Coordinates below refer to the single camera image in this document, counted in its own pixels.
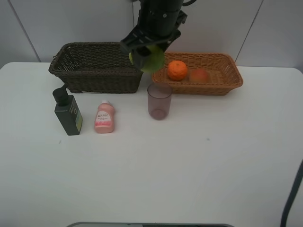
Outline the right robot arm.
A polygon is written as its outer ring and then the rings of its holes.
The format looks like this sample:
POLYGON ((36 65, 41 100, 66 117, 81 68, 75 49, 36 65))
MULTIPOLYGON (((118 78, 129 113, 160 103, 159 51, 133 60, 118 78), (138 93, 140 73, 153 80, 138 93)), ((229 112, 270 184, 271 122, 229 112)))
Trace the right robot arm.
POLYGON ((120 41, 121 49, 129 55, 139 70, 155 72, 163 67, 164 53, 181 36, 179 27, 187 14, 181 8, 194 0, 141 0, 137 25, 120 41))

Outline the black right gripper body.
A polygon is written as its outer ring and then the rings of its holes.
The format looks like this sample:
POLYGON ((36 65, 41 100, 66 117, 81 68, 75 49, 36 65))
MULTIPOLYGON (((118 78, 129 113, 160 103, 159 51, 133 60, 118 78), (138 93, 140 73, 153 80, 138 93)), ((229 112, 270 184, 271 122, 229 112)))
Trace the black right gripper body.
POLYGON ((148 56, 152 53, 150 47, 157 46, 163 52, 181 36, 180 25, 184 24, 187 14, 182 10, 175 12, 139 11, 137 25, 129 35, 121 40, 124 53, 148 56))

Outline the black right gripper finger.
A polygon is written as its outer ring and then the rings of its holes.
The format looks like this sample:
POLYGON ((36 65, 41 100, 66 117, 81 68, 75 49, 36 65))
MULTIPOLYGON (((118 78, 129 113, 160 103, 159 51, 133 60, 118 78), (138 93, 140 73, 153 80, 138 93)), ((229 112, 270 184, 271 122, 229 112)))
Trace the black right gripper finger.
POLYGON ((152 54, 151 51, 147 47, 140 47, 132 50, 131 55, 132 55, 133 65, 137 69, 142 70, 147 60, 151 56, 151 54, 152 54))

